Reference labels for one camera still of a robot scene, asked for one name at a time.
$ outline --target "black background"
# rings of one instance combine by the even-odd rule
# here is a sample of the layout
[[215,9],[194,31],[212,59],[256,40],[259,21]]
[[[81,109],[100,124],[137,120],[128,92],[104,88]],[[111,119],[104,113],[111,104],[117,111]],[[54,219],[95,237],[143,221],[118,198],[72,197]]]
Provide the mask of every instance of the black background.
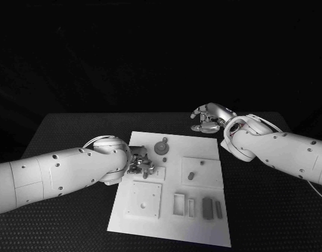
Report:
[[322,3],[0,4],[0,163],[48,113],[209,102],[276,111],[322,140]]

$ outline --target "table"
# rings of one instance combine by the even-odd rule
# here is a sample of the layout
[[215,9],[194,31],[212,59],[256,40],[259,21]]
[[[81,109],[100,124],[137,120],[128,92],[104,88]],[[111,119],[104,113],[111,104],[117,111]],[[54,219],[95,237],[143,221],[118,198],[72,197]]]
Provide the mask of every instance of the table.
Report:
[[[276,112],[256,114],[291,132]],[[131,132],[202,134],[189,112],[55,113],[36,131],[23,158],[82,147],[100,135],[130,142]],[[108,232],[118,185],[88,188],[0,214],[0,251],[322,251],[322,198],[305,180],[240,161],[219,146],[232,248]]]

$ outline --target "robot finger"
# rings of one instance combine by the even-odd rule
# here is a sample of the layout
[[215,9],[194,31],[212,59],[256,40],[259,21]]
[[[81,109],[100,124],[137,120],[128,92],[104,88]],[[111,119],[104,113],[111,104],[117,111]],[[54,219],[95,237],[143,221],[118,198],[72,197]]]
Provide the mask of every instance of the robot finger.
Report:
[[200,107],[193,111],[193,113],[192,113],[192,116],[190,116],[192,119],[196,118],[197,114],[200,114],[200,113],[203,113],[203,112],[205,112],[205,114],[207,114],[207,110],[209,110],[207,104],[203,105],[203,106],[200,106]]
[[216,133],[220,130],[220,126],[216,122],[206,122],[202,125],[192,126],[192,130],[203,133]]

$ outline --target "dark table surface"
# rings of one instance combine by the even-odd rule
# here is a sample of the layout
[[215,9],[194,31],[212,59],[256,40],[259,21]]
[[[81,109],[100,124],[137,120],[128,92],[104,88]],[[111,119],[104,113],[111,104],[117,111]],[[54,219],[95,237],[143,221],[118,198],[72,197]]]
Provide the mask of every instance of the dark table surface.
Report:
[[[256,114],[285,131],[276,112]],[[127,143],[131,132],[217,138],[203,134],[190,113],[49,114],[23,158],[82,147],[100,135]],[[322,198],[305,180],[265,166],[258,158],[240,161],[219,146],[232,248],[108,232],[118,185],[88,188],[0,214],[0,251],[322,251]]]

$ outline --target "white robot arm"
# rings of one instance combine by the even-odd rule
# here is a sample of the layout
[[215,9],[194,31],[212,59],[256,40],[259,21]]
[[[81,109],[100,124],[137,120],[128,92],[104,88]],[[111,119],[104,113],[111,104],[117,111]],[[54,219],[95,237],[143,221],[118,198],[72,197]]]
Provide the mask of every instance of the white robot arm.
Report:
[[[85,148],[92,142],[94,150]],[[85,147],[0,164],[0,213],[62,196],[97,181],[120,183],[130,166],[135,171],[150,168],[153,173],[144,146],[128,146],[120,138],[102,136]]]
[[322,185],[322,141],[282,132],[266,120],[249,114],[238,114],[216,103],[199,107],[192,118],[200,114],[200,125],[194,131],[215,133],[225,127],[222,147],[240,160],[262,162],[282,172]]

